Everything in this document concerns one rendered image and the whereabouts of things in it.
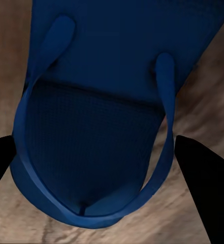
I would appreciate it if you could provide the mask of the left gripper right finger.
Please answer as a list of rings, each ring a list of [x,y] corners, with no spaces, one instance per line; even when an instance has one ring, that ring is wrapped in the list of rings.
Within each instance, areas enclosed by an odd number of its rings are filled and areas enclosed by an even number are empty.
[[[224,159],[182,135],[174,148],[210,243],[224,244]]]

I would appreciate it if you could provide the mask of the sandal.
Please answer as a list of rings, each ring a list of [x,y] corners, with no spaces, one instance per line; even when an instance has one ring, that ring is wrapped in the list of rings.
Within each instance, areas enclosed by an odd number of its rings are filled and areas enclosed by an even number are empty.
[[[223,25],[224,0],[33,0],[10,163],[23,196],[87,229],[148,202],[172,166],[175,97]]]

